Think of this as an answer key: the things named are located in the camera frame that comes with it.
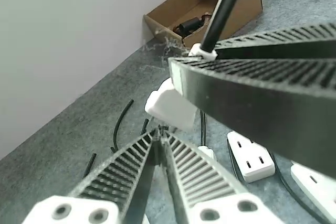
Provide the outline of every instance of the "mounting hole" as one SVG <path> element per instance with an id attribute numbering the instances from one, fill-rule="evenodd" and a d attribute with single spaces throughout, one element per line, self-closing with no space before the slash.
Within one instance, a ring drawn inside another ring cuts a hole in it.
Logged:
<path id="1" fill-rule="evenodd" d="M 201 220 L 218 220 L 219 219 L 219 213 L 214 209 L 204 209 L 201 212 Z"/>
<path id="2" fill-rule="evenodd" d="M 100 224 L 107 220 L 109 212 L 106 209 L 100 208 L 93 211 L 89 216 L 89 222 L 92 224 Z"/>
<path id="3" fill-rule="evenodd" d="M 238 209 L 241 212 L 253 212 L 258 210 L 258 207 L 252 201 L 242 200 L 238 203 Z"/>
<path id="4" fill-rule="evenodd" d="M 59 205 L 52 213 L 52 218 L 55 220 L 61 220 L 66 218 L 71 212 L 71 206 L 69 204 Z"/>

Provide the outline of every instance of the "white plug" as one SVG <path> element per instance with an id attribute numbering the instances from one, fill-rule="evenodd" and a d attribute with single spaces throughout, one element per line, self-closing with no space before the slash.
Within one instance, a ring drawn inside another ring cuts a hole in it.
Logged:
<path id="1" fill-rule="evenodd" d="M 275 173 L 274 162 L 264 147 L 234 131 L 227 134 L 227 139 L 246 182 L 251 183 Z"/>
<path id="2" fill-rule="evenodd" d="M 290 173 L 301 190 L 331 222 L 336 223 L 336 180 L 295 163 Z"/>
<path id="3" fill-rule="evenodd" d="M 217 52 L 215 50 L 212 50 L 212 52 L 206 52 L 201 49 L 201 43 L 195 43 L 190 49 L 188 56 L 203 56 L 206 60 L 215 60 Z"/>
<path id="4" fill-rule="evenodd" d="M 145 105 L 149 115 L 183 131 L 193 128 L 196 110 L 175 90 L 171 78 L 150 94 Z"/>
<path id="5" fill-rule="evenodd" d="M 208 155 L 210 158 L 212 158 L 214 161 L 217 161 L 217 158 L 216 158 L 216 155 L 214 153 L 214 151 L 210 148 L 208 148 L 207 146 L 205 145 L 201 145 L 198 147 L 198 149 L 200 151 L 202 151 L 203 153 L 205 153 L 206 155 Z"/>

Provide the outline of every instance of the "ribbed gripper pad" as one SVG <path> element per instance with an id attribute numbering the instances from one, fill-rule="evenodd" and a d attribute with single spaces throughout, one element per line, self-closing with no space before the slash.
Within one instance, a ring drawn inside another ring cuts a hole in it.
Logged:
<path id="1" fill-rule="evenodd" d="M 317 90 L 336 95 L 336 59 L 231 59 L 207 61 L 200 58 L 171 59 L 173 64 L 204 76 L 277 88 L 287 91 Z"/>
<path id="2" fill-rule="evenodd" d="M 116 152 L 90 173 L 70 196 L 115 202 L 123 214 L 138 184 L 153 134 L 148 133 Z"/>
<path id="3" fill-rule="evenodd" d="M 198 202 L 225 197 L 246 190 L 217 162 L 173 135 L 166 139 L 165 151 L 175 172 L 183 202 L 193 207 Z"/>
<path id="4" fill-rule="evenodd" d="M 336 38 L 336 24 L 326 23 L 303 27 L 265 31 L 261 33 L 243 35 L 219 41 L 217 48 L 243 47 L 264 44 L 283 44 L 295 42 L 308 42 L 315 40 L 328 40 Z"/>

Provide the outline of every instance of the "black cable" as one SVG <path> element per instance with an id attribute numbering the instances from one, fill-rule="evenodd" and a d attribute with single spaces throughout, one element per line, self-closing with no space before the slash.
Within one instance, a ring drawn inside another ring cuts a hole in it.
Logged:
<path id="1" fill-rule="evenodd" d="M 231 165 L 232 165 L 233 172 L 235 174 L 236 179 L 239 180 L 240 182 L 242 182 L 240 180 L 240 177 L 238 177 L 238 174 L 237 174 L 236 160 L 235 160 L 235 157 L 233 156 L 233 152 L 232 152 L 232 149 L 231 149 L 231 146 L 230 146 L 230 143 L 229 143 L 229 139 L 226 138 L 226 141 L 227 141 L 227 148 L 229 150 L 229 155 L 230 155 L 230 160 L 231 160 Z"/>
<path id="2" fill-rule="evenodd" d="M 114 144 L 114 148 L 112 149 L 111 147 L 111 150 L 113 152 L 116 152 L 118 149 L 118 146 L 117 146 L 117 133 L 118 133 L 118 129 L 119 129 L 119 126 L 120 126 L 120 123 L 121 123 L 121 120 L 123 119 L 123 117 L 125 116 L 125 114 L 127 113 L 128 109 L 130 108 L 130 106 L 133 104 L 134 100 L 131 99 L 131 101 L 126 105 L 126 107 L 124 108 L 124 110 L 121 112 L 121 115 L 119 116 L 118 120 L 117 120 L 117 124 L 115 125 L 114 127 L 114 131 L 113 131 L 113 144 Z"/>
<path id="3" fill-rule="evenodd" d="M 148 123 L 149 123 L 149 120 L 145 119 L 145 121 L 143 122 L 143 126 L 142 126 L 142 130 L 141 130 L 141 134 L 140 135 L 145 134 Z"/>
<path id="4" fill-rule="evenodd" d="M 206 125 L 205 125 L 205 114 L 200 110 L 201 114 L 201 146 L 206 145 Z"/>
<path id="5" fill-rule="evenodd" d="M 330 224 L 330 222 L 328 222 L 327 220 L 325 220 L 324 218 L 322 218 L 321 216 L 319 216 L 313 209 L 311 209 L 310 207 L 308 207 L 308 205 L 306 203 L 304 203 L 300 197 L 293 191 L 293 189 L 288 185 L 287 181 L 285 180 L 285 178 L 283 177 L 279 167 L 278 167 L 278 163 L 276 161 L 276 158 L 274 156 L 273 153 L 269 153 L 271 158 L 273 159 L 274 162 L 274 166 L 276 169 L 276 174 L 278 176 L 278 178 L 280 179 L 281 183 L 283 184 L 283 186 L 285 187 L 285 189 L 287 190 L 287 192 L 289 192 L 289 194 L 293 197 L 293 199 L 307 212 L 309 213 L 317 222 L 321 223 L 321 224 Z"/>
<path id="6" fill-rule="evenodd" d="M 88 166 L 85 169 L 83 178 L 85 178 L 90 173 L 90 171 L 92 169 L 92 166 L 93 166 L 93 163 L 95 162 L 96 157 L 97 157 L 96 153 L 93 153 L 92 156 L 91 156 L 91 158 L 90 158 L 90 160 L 89 160 Z"/>
<path id="7" fill-rule="evenodd" d="M 201 42 L 201 49 L 212 52 L 237 0 L 218 0 L 210 24 Z"/>

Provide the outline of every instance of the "black rod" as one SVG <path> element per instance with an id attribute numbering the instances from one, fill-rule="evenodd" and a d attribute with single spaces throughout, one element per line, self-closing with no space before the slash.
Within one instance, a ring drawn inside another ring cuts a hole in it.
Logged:
<path id="1" fill-rule="evenodd" d="M 141 134 L 140 135 L 145 134 L 148 122 L 149 122 L 148 119 L 145 119 L 145 121 L 143 122 L 143 126 L 142 126 L 142 130 L 141 130 Z"/>
<path id="2" fill-rule="evenodd" d="M 96 157 L 97 157 L 96 153 L 93 153 L 92 156 L 91 156 L 91 158 L 90 158 L 90 160 L 89 160 L 88 166 L 85 169 L 85 173 L 84 173 L 83 178 L 85 178 L 90 173 L 90 171 L 92 169 L 92 166 L 93 166 L 93 163 L 95 162 Z"/>
<path id="3" fill-rule="evenodd" d="M 218 0 L 209 26 L 201 42 L 201 49 L 212 52 L 237 0 Z"/>

